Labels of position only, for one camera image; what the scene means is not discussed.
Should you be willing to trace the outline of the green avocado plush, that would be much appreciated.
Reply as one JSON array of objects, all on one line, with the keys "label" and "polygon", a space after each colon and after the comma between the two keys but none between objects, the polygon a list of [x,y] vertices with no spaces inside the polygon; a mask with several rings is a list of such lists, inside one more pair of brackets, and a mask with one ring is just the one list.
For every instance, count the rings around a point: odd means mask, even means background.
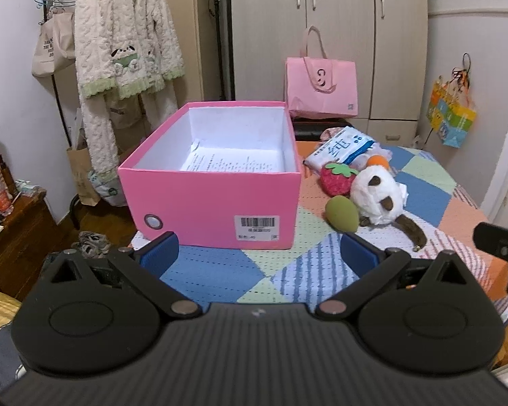
[{"label": "green avocado plush", "polygon": [[330,198],[325,207],[325,218],[329,225],[341,233],[356,233],[359,227],[359,212],[355,204],[345,196]]}]

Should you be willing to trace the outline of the white panda plush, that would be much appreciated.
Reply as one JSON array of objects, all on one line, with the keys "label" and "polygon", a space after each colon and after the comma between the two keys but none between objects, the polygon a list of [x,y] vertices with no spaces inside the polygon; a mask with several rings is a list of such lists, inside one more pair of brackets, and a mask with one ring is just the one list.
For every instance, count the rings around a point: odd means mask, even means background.
[{"label": "white panda plush", "polygon": [[360,226],[394,225],[412,241],[415,252],[427,244],[423,230],[405,215],[401,188],[387,168],[372,165],[359,172],[350,199],[358,209]]}]

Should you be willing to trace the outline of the red strawberry plush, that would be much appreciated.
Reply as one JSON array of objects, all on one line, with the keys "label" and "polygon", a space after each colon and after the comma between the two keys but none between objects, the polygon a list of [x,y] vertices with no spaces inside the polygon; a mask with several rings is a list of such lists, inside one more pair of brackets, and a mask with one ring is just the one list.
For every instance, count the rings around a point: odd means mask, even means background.
[{"label": "red strawberry plush", "polygon": [[344,163],[326,163],[320,172],[320,185],[322,190],[330,197],[344,195],[349,196],[351,185],[359,174]]}]

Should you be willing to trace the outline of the large wet wipes pack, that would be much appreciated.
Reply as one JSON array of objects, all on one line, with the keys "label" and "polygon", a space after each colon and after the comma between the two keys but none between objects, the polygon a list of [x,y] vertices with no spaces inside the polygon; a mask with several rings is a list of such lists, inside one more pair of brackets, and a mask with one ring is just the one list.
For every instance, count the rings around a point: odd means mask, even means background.
[{"label": "large wet wipes pack", "polygon": [[327,163],[349,165],[358,156],[370,149],[376,141],[353,127],[342,128],[334,137],[322,143],[303,163],[319,172]]}]

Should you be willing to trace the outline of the patchwork tablecloth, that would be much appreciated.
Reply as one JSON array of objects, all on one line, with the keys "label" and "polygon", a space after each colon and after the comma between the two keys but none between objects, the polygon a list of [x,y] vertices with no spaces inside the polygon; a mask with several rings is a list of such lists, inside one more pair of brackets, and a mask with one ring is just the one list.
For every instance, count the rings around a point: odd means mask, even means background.
[{"label": "patchwork tablecloth", "polygon": [[[361,227],[358,235],[380,249],[399,247],[425,260],[433,260],[444,249],[455,251],[507,322],[507,266],[472,242],[473,229],[485,219],[482,211],[427,151],[393,147],[391,152],[391,171],[408,191],[405,213],[422,228],[428,243],[414,251],[411,240],[393,226]],[[340,257],[341,235],[323,216],[328,199],[316,175],[306,171],[290,249],[181,247],[177,261],[161,279],[202,307],[217,301],[293,301],[315,307],[358,277]]]}]

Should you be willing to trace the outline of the pink storage box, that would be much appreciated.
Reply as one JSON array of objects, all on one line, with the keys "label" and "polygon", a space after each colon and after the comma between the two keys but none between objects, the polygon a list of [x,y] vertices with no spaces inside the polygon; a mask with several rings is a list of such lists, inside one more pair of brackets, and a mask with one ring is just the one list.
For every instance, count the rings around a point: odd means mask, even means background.
[{"label": "pink storage box", "polygon": [[[192,144],[280,150],[285,172],[183,172]],[[182,246],[289,249],[302,181],[283,102],[188,103],[119,166],[136,229],[154,240],[174,232]]]}]

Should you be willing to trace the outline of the brown paper bag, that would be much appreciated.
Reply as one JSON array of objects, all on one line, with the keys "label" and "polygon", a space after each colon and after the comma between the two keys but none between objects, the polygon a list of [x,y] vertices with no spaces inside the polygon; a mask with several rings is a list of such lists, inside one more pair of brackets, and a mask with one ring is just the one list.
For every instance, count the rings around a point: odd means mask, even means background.
[{"label": "brown paper bag", "polygon": [[80,202],[87,206],[97,205],[101,197],[89,180],[89,173],[91,172],[89,150],[68,149],[67,158]]}]

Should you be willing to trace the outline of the wooden side cabinet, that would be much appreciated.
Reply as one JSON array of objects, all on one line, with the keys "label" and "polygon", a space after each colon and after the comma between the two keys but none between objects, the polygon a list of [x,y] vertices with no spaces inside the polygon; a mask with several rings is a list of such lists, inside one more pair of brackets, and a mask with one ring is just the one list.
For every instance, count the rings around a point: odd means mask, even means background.
[{"label": "wooden side cabinet", "polygon": [[44,191],[20,196],[0,233],[0,292],[19,301],[38,280],[47,254],[57,250],[65,238],[45,196]]}]

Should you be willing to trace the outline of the colourful paper gift bag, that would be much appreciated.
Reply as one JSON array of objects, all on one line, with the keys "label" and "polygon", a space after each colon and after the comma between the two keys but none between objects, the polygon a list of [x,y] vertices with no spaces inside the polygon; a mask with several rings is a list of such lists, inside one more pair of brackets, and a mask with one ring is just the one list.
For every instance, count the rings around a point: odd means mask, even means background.
[{"label": "colourful paper gift bag", "polygon": [[472,59],[464,53],[462,65],[452,69],[450,78],[437,78],[428,102],[427,119],[430,133],[435,132],[443,146],[459,149],[476,120],[476,107],[471,95]]}]

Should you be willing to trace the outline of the black suitcase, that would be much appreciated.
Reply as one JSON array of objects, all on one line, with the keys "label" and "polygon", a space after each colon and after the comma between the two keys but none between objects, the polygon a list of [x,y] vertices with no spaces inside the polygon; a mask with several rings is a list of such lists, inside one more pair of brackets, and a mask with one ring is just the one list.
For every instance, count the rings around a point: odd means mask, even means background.
[{"label": "black suitcase", "polygon": [[320,141],[322,133],[329,128],[344,128],[351,125],[346,119],[308,119],[295,117],[292,119],[296,141]]}]

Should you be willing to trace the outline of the pink tote bag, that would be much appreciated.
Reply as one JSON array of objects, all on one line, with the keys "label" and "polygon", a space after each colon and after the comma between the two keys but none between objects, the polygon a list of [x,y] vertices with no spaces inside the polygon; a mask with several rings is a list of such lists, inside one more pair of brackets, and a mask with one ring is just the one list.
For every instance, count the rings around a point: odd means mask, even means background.
[{"label": "pink tote bag", "polygon": [[[308,56],[311,32],[318,37],[321,58]],[[288,58],[285,70],[285,103],[291,116],[325,119],[358,115],[356,64],[329,59],[317,27],[304,31],[300,56]]]}]

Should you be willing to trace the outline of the cream knit cardigan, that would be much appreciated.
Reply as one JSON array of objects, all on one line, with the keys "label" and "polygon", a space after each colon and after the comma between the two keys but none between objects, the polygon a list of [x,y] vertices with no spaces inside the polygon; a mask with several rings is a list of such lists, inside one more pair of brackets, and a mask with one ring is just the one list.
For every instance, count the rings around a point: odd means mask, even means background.
[{"label": "cream knit cardigan", "polygon": [[116,178],[113,101],[141,98],[151,128],[178,109],[173,82],[185,75],[167,0],[76,0],[80,110],[96,175]]}]

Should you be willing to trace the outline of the beige canvas tote bag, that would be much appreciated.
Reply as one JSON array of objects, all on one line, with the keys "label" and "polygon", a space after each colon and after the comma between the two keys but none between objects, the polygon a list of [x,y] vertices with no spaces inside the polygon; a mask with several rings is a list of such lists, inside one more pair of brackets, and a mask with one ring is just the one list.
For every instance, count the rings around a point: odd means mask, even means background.
[{"label": "beige canvas tote bag", "polygon": [[75,62],[75,18],[71,11],[56,12],[40,28],[32,61],[32,75],[45,78]]}]

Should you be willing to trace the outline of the beige wardrobe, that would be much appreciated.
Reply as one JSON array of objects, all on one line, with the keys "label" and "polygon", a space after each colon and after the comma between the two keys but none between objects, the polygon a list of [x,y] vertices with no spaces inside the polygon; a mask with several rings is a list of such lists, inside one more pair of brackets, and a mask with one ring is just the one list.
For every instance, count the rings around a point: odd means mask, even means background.
[{"label": "beige wardrobe", "polygon": [[352,124],[383,144],[417,134],[428,51],[428,0],[228,0],[237,100],[284,99],[285,61],[303,33],[309,53],[354,62],[359,113]]}]

